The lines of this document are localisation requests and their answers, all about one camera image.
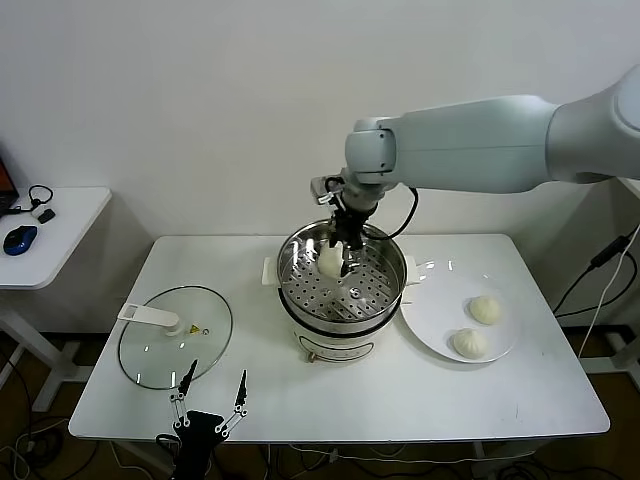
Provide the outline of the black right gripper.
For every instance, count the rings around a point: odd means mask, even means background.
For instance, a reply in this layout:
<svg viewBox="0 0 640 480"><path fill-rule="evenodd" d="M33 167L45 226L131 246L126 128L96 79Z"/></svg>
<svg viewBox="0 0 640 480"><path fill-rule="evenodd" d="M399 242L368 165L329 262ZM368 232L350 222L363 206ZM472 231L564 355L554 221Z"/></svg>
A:
<svg viewBox="0 0 640 480"><path fill-rule="evenodd" d="M327 246L334 248L342 243L340 277L355 272L361 266L363 247L363 226L373 214L372 210L360 211L351 208L338 208L332 213L332 231L327 237Z"/></svg>

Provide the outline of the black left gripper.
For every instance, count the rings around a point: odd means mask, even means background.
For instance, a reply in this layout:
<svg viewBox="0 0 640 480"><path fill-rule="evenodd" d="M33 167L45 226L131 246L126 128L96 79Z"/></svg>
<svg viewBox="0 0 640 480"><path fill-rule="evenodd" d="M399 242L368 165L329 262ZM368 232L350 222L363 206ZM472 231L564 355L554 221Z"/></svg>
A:
<svg viewBox="0 0 640 480"><path fill-rule="evenodd" d="M172 426L177 428L175 432L180 440L171 479L204 479L212 451L224 440L222 434L230 434L248 414L246 410L247 370L242 373L234 409L225 419L220 415L207 412L196 410L187 412L186 396L197 364L198 360L194 359L189 370L182 377L177 392L169 396L173 412Z"/></svg>

